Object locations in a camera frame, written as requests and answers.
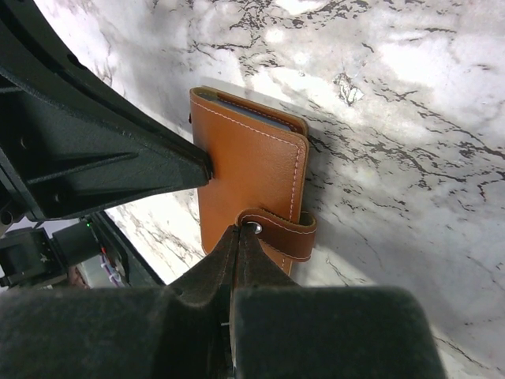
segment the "marble surface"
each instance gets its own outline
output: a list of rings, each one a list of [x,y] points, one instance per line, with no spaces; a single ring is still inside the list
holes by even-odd
[[[36,0],[80,62],[190,139],[210,85],[311,126],[307,286],[419,299],[449,377],[505,375],[505,3]],[[166,282],[202,258],[193,190],[109,214]]]

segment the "metal snap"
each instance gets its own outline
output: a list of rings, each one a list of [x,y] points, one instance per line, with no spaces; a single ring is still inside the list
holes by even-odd
[[[263,227],[261,225],[259,225],[257,222],[255,221],[248,221],[247,223],[250,223],[252,225],[255,226],[255,230],[254,230],[254,234],[255,235],[258,235],[259,233],[261,233],[261,231],[263,230]]]

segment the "leather tab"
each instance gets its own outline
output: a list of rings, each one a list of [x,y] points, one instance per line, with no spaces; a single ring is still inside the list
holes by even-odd
[[[300,223],[291,223],[264,209],[249,208],[238,215],[236,224],[248,222],[261,225],[258,238],[282,255],[298,262],[310,259],[317,229],[317,221],[310,213],[302,212]]]

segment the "leather wallet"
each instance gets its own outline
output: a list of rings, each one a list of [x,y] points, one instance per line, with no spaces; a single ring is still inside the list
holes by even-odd
[[[210,253],[232,224],[255,223],[264,252],[288,275],[312,252],[316,220],[301,211],[309,155],[301,118],[209,87],[190,91],[193,142],[211,157],[198,189],[200,229]]]

